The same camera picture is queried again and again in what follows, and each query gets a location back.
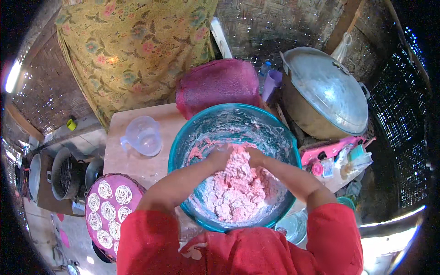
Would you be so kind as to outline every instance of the pot handle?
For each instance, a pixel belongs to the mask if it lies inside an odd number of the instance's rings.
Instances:
[[[52,171],[46,172],[46,180],[48,181],[48,183],[52,184]]]
[[[365,98],[369,99],[370,98],[370,91],[366,88],[364,83],[362,83],[362,82],[358,82],[358,83],[359,83],[360,88],[363,91],[363,94],[365,95]]]

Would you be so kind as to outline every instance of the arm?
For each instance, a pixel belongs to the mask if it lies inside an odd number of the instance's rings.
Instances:
[[[232,150],[215,147],[205,160],[173,171],[147,190],[136,210],[172,212],[204,179],[225,169]]]
[[[318,206],[337,203],[335,196],[307,171],[264,155],[256,148],[246,148],[251,167],[261,166],[277,177],[300,201],[307,204],[310,213]]]

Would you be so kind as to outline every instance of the purple cup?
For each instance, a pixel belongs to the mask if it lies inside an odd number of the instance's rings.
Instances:
[[[269,70],[266,80],[264,81],[263,93],[261,97],[264,102],[269,99],[269,96],[276,88],[281,86],[282,73],[277,70]]]

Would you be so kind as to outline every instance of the flour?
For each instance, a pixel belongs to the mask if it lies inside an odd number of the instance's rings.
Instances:
[[[255,146],[248,143],[230,146],[234,151],[225,170],[206,179],[202,199],[219,221],[240,223],[276,203],[281,191],[278,180],[268,170],[249,166],[250,156],[245,148]]]

